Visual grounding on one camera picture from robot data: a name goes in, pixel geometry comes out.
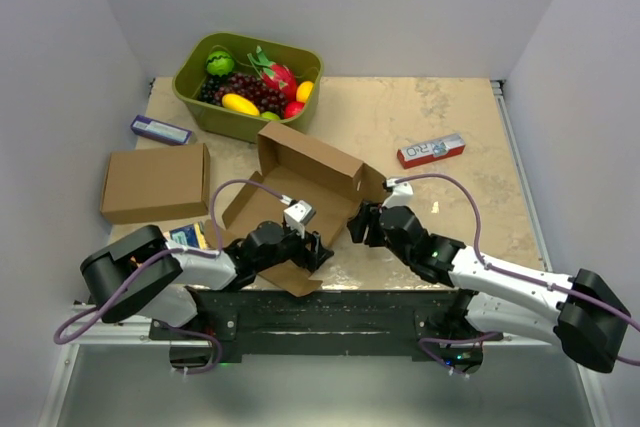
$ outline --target yellow lemon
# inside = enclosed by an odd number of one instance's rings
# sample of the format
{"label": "yellow lemon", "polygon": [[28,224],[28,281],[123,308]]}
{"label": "yellow lemon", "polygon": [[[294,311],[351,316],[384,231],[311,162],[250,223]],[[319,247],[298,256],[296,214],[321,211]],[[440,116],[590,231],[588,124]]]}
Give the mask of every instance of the yellow lemon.
{"label": "yellow lemon", "polygon": [[298,86],[298,90],[296,90],[296,100],[298,102],[306,102],[309,96],[311,95],[311,90],[313,89],[313,82],[307,80],[306,82],[301,83]]}

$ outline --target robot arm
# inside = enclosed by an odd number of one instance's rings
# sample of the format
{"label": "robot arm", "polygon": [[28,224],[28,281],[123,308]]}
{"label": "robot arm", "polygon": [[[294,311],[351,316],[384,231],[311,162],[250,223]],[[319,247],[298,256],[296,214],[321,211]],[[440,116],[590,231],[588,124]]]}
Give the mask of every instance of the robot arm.
{"label": "robot arm", "polygon": [[[138,314],[183,326],[198,312],[186,285],[236,291],[251,284],[260,271],[287,260],[317,270],[333,252],[322,245],[317,232],[306,230],[314,214],[308,203],[292,202],[284,210],[282,225],[263,222],[223,251],[183,246],[148,225],[88,257],[81,265],[82,275],[97,308],[111,302],[102,315],[104,322],[116,323]],[[162,252],[170,255],[158,258],[123,294],[116,295],[142,263]]]}
{"label": "robot arm", "polygon": [[587,294],[628,315],[600,276],[584,269],[575,277],[533,271],[429,233],[407,207],[410,184],[389,179],[385,187],[390,196],[383,203],[363,202],[349,222],[351,238],[388,248],[426,282],[460,289],[456,308],[432,319],[433,326],[452,338],[458,329],[475,336],[501,332],[541,340],[561,346],[587,368],[611,372],[627,323],[566,293]]}

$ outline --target red apple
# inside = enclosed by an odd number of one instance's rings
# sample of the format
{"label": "red apple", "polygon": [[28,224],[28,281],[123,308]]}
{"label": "red apple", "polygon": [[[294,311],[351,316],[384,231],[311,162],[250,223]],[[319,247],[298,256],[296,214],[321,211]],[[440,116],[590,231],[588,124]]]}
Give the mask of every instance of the red apple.
{"label": "red apple", "polygon": [[295,117],[304,109],[304,102],[289,102],[284,108],[284,118],[290,119]]}

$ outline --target open cardboard box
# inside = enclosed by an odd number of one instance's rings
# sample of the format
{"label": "open cardboard box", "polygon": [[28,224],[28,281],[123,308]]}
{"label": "open cardboard box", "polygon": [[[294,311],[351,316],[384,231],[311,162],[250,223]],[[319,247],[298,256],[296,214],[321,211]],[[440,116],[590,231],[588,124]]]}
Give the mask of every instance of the open cardboard box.
{"label": "open cardboard box", "polygon": [[[269,122],[257,137],[260,172],[251,180],[277,192],[311,204],[316,215],[307,228],[317,231],[330,247],[355,215],[363,199],[381,202],[388,193],[385,177],[364,163],[318,139],[278,122]],[[222,214],[227,232],[224,244],[254,230],[266,220],[282,222],[282,203],[253,185],[245,185]],[[216,245],[210,222],[205,238]],[[286,262],[263,271],[261,277],[293,295],[306,295],[322,282],[309,279],[309,272]]]}

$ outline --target white backdrop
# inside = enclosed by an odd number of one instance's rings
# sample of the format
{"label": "white backdrop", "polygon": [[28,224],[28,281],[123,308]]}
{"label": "white backdrop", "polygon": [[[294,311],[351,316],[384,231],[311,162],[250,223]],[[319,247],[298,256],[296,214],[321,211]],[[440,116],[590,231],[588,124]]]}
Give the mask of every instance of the white backdrop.
{"label": "white backdrop", "polygon": [[0,0],[0,425],[33,426],[145,77],[106,0]]}
{"label": "white backdrop", "polygon": [[[640,316],[640,0],[554,0],[507,102],[557,270],[602,273]],[[640,358],[629,331],[623,354]],[[616,427],[640,418],[640,369],[602,376]]]}
{"label": "white backdrop", "polygon": [[329,75],[504,78],[551,0],[109,0],[146,71],[229,30],[319,52]]}

